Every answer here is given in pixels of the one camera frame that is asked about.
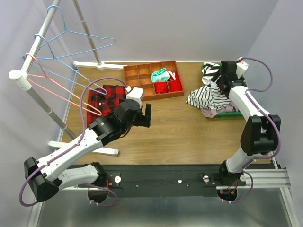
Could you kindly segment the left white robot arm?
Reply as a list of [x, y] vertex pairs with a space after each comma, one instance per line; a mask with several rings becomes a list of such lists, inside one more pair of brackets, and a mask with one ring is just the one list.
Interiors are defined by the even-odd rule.
[[99, 162], [78, 168], [70, 168], [71, 165], [86, 154], [122, 138], [133, 126], [149, 128], [151, 111], [151, 104], [146, 104], [143, 112], [138, 102], [126, 99], [114, 112], [97, 118], [67, 145], [43, 158], [28, 158], [24, 162], [25, 185], [30, 186], [37, 202], [44, 202], [67, 187], [105, 185], [107, 173]]

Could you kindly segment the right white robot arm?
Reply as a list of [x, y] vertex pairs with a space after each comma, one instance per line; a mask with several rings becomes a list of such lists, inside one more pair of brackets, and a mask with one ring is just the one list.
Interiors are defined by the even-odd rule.
[[218, 181], [229, 185], [241, 178], [244, 169], [257, 159], [271, 159], [281, 149], [281, 118], [266, 111], [252, 96], [243, 73], [247, 70], [246, 58], [236, 61], [221, 61], [216, 83], [241, 112], [246, 124], [240, 139], [240, 148], [224, 161], [218, 173]]

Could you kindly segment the thin striped tank top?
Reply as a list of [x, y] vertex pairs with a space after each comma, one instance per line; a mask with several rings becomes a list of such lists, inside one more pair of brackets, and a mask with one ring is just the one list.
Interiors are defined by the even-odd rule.
[[199, 109], [217, 111], [226, 108], [230, 102], [215, 84], [204, 85], [191, 91], [186, 101], [187, 104]]

